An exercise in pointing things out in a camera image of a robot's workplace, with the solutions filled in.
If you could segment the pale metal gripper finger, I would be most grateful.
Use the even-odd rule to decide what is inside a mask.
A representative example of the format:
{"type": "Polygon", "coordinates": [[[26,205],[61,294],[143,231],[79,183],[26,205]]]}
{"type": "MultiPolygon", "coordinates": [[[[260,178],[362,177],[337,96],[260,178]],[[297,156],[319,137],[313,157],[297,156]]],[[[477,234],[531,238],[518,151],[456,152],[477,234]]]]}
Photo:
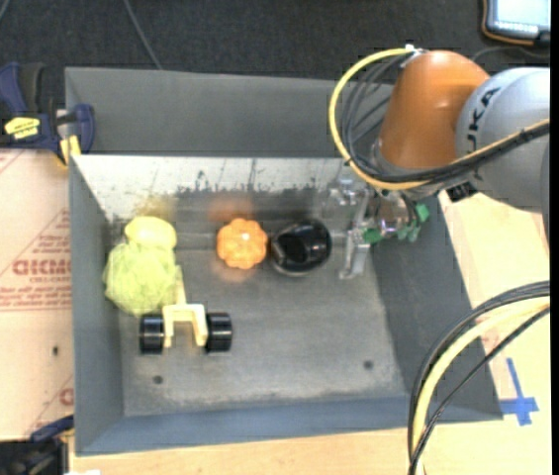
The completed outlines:
{"type": "Polygon", "coordinates": [[[329,203],[333,208],[365,211],[371,190],[369,185],[353,177],[338,177],[329,185],[329,203]]]}
{"type": "Polygon", "coordinates": [[[344,239],[343,266],[338,275],[340,279],[352,279],[364,272],[371,243],[365,237],[365,229],[353,223],[344,239]]]}

